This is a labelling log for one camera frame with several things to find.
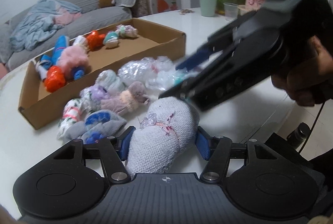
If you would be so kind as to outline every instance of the blue blanket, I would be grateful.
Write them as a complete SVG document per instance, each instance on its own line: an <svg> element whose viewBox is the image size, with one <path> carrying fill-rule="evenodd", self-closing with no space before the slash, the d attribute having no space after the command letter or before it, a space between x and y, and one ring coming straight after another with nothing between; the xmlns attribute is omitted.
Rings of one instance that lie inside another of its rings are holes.
<svg viewBox="0 0 333 224"><path fill-rule="evenodd" d="M70 2L39 0L13 31L10 37L13 51L31 51L40 42L51 38L57 30L64 27L54 22L54 17L62 14L64 10L71 14L81 12L80 7Z"/></svg>

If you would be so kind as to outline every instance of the hand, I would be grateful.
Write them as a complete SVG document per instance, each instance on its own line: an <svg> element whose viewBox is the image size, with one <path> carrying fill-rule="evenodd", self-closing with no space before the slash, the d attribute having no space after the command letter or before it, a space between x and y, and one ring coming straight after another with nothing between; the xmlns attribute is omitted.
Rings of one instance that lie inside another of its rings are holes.
<svg viewBox="0 0 333 224"><path fill-rule="evenodd" d="M24 224L24 223L12 218L12 216L7 212L7 210L0 205L0 224Z"/></svg>
<svg viewBox="0 0 333 224"><path fill-rule="evenodd" d="M300 106L314 106L315 99L310 87L333 77L333 58L320 40L314 36L308 43L316 55L288 72L287 78L278 74L272 75L272 84L287 92L289 97Z"/></svg>

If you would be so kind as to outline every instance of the blue cloth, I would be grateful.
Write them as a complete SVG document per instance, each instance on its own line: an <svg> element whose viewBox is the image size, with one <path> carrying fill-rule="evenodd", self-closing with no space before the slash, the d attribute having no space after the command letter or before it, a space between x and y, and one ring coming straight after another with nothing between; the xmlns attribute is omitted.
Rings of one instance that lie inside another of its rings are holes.
<svg viewBox="0 0 333 224"><path fill-rule="evenodd" d="M74 80L77 80L79 78L82 78L84 76L84 67L78 66L72 69L72 75L74 77Z"/></svg>
<svg viewBox="0 0 333 224"><path fill-rule="evenodd" d="M51 57L44 54L42 57L41 57L41 66L44 67L46 70L49 70L50 67L52 66L52 62L51 62Z"/></svg>
<svg viewBox="0 0 333 224"><path fill-rule="evenodd" d="M69 46L69 37L65 35L59 36L56 44L54 45L51 63L52 65L57 65L57 62L61 56L61 53Z"/></svg>
<svg viewBox="0 0 333 224"><path fill-rule="evenodd" d="M64 10L71 14L81 12L80 7L70 2L39 0L12 32L10 44L13 51L31 51L40 42L51 38L57 30L64 27L54 23L54 16L61 15Z"/></svg>

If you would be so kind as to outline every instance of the gray sofa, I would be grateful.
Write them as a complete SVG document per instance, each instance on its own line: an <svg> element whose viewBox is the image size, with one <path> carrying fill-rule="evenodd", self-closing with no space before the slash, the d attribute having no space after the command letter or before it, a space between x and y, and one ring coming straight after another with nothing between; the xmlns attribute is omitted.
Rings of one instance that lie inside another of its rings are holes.
<svg viewBox="0 0 333 224"><path fill-rule="evenodd" d="M74 22L58 30L50 39L42 42L32 51L22 50L13 52L9 44L9 36L18 23L28 13L29 8L14 16L5 24L0 25L0 60L11 71L28 60L38 56L42 52L54 47L60 35L74 38L92 30L105 27L112 23L120 22L132 17L140 17L151 14L148 0L137 0L132 8L106 7L99 9L99 0L63 0L72 2L82 8L82 16Z"/></svg>

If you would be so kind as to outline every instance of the pink fuzzy fabric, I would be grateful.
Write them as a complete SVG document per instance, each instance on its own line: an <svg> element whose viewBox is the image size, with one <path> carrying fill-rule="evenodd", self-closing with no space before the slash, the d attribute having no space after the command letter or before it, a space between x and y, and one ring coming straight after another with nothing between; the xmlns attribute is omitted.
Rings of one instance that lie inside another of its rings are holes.
<svg viewBox="0 0 333 224"><path fill-rule="evenodd" d="M80 46L66 47L61 53L57 65L61 68L65 77L71 79L73 78L71 74L73 68L78 66L84 66L84 68L88 67L88 55Z"/></svg>

